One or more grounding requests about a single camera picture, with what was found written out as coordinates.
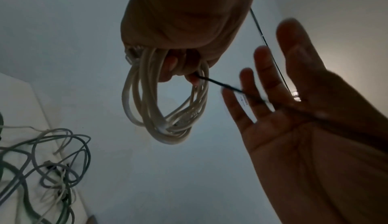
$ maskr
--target person's left hand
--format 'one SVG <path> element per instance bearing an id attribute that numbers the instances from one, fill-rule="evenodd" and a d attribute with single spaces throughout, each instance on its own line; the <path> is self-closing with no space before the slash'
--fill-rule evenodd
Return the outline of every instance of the person's left hand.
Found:
<path id="1" fill-rule="evenodd" d="M 130 0 L 121 22 L 124 46 L 170 49 L 160 82 L 185 75 L 194 85 L 201 61 L 213 66 L 229 47 L 252 0 Z"/>

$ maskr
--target coiled white cable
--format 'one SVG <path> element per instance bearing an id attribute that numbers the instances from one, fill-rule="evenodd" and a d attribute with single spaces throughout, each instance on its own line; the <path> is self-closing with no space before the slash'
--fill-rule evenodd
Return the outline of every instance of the coiled white cable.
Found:
<path id="1" fill-rule="evenodd" d="M 133 47 L 126 51 L 126 59 L 132 67 L 122 91 L 122 105 L 129 120 L 137 126 L 145 127 L 156 140 L 165 144 L 178 144 L 189 136 L 191 127 L 203 114 L 209 83 L 201 80 L 199 86 L 193 86 L 190 97 L 182 105 L 167 116 L 163 116 L 157 105 L 157 91 L 160 70 L 167 53 L 168 50 L 142 47 Z M 209 77 L 207 62 L 201 63 L 198 72 Z M 143 92 L 141 97 L 139 83 Z M 131 89 L 142 122 L 131 111 L 129 105 Z"/>

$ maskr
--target tangled cable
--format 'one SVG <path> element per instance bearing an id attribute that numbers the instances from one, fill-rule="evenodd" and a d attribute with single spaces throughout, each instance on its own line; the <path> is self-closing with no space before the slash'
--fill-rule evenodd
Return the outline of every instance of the tangled cable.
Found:
<path id="1" fill-rule="evenodd" d="M 122 105 L 129 120 L 137 126 L 145 127 L 156 140 L 165 144 L 178 144 L 189 136 L 191 127 L 203 114 L 209 84 L 207 80 L 201 80 L 199 86 L 193 86 L 190 97 L 183 104 L 164 116 L 158 108 L 157 91 L 160 70 L 167 53 L 168 50 L 139 46 L 127 49 L 126 59 L 132 67 L 122 91 Z M 198 73 L 209 77 L 207 62 L 201 63 Z M 143 92 L 141 97 L 139 83 Z M 142 122 L 133 115 L 129 105 L 131 88 Z"/>
<path id="2" fill-rule="evenodd" d="M 0 128 L 20 128 L 20 127 L 0 126 Z M 64 134 L 47 135 L 49 133 L 64 133 Z M 63 149 L 65 149 L 65 147 L 68 146 L 73 139 L 81 142 L 82 146 L 80 147 L 79 150 L 71 153 L 69 156 L 65 157 L 58 163 L 47 161 L 42 164 L 38 164 L 38 162 L 36 161 L 37 145 L 44 142 L 51 142 L 57 139 L 63 139 L 63 141 L 59 149 L 54 152 L 54 155 L 60 153 Z M 8 169 L 15 175 L 14 178 L 7 184 L 7 186 L 0 192 L 0 206 L 16 190 L 18 190 L 20 186 L 22 186 L 24 189 L 23 203 L 24 203 L 26 212 L 28 213 L 29 217 L 36 220 L 35 222 L 36 224 L 39 224 L 39 223 L 51 224 L 47 219 L 44 218 L 44 216 L 59 201 L 63 202 L 63 208 L 61 211 L 61 215 L 59 216 L 56 224 L 66 223 L 70 215 L 72 217 L 72 224 L 73 224 L 75 221 L 75 216 L 74 216 L 73 210 L 71 209 L 71 205 L 73 203 L 72 197 L 75 197 L 75 193 L 73 193 L 72 188 L 81 181 L 87 169 L 89 168 L 91 154 L 87 144 L 89 143 L 90 140 L 91 138 L 89 136 L 81 135 L 81 134 L 73 134 L 73 132 L 69 129 L 51 129 L 51 130 L 46 130 L 41 132 L 37 138 L 29 139 L 10 147 L 0 147 L 0 181 L 2 179 L 4 169 Z M 32 145 L 31 152 L 18 149 L 18 147 L 22 145 Z M 4 155 L 8 152 L 22 153 L 27 156 L 25 163 L 20 169 L 16 168 L 12 164 L 3 160 Z M 72 169 L 72 167 L 80 153 L 83 153 L 84 160 L 83 160 L 82 172 L 81 174 L 78 174 Z M 34 168 L 29 172 L 27 172 L 26 174 L 23 174 L 24 170 L 29 165 L 29 163 L 32 163 Z M 26 182 L 27 177 L 35 171 L 42 176 L 39 182 L 42 187 L 47 188 L 48 190 L 58 189 L 58 192 L 55 193 L 55 194 L 58 194 L 58 197 L 55 198 L 53 205 L 42 216 L 39 215 L 36 211 L 34 211 L 33 207 L 31 206 L 29 194 L 28 194 L 27 182 Z"/>

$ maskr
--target open hand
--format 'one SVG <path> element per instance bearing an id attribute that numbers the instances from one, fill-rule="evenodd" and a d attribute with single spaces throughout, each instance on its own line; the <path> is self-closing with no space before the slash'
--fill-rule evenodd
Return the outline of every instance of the open hand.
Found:
<path id="1" fill-rule="evenodd" d="M 252 0 L 130 0 L 121 22 L 124 46 L 171 49 L 160 73 L 190 75 L 201 61 L 213 66 L 233 41 Z"/>
<path id="2" fill-rule="evenodd" d="M 299 22 L 284 21 L 277 36 L 287 73 L 302 101 L 294 101 L 285 88 L 267 47 L 259 47 L 254 59 L 275 111 L 248 99 L 257 117 L 253 123 L 231 91 L 223 90 L 223 97 L 280 220 L 284 224 L 388 223 L 387 152 L 334 133 L 310 116 L 285 107 L 317 110 L 328 120 L 362 125 L 365 132 L 375 134 L 386 134 L 388 120 L 326 70 Z M 259 96 L 251 69 L 244 69 L 240 79 L 245 92 Z"/>

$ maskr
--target hand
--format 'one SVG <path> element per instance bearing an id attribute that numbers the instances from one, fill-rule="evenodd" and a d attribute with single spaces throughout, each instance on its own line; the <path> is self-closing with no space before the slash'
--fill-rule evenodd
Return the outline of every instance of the hand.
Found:
<path id="1" fill-rule="evenodd" d="M 124 46 L 171 49 L 160 80 L 185 75 L 199 84 L 201 61 L 213 66 L 233 41 L 252 0 L 130 0 L 121 22 Z"/>
<path id="2" fill-rule="evenodd" d="M 326 70 L 299 22 L 281 23 L 277 37 L 302 101 L 294 101 L 285 88 L 267 47 L 259 47 L 254 59 L 275 111 L 248 99 L 258 120 L 253 123 L 231 91 L 223 90 L 223 97 L 280 220 L 284 224 L 388 223 L 388 154 L 376 149 L 387 148 L 387 118 Z M 251 69 L 244 69 L 240 79 L 245 92 L 259 96 Z M 353 126 L 383 143 L 349 139 L 286 107 Z"/>

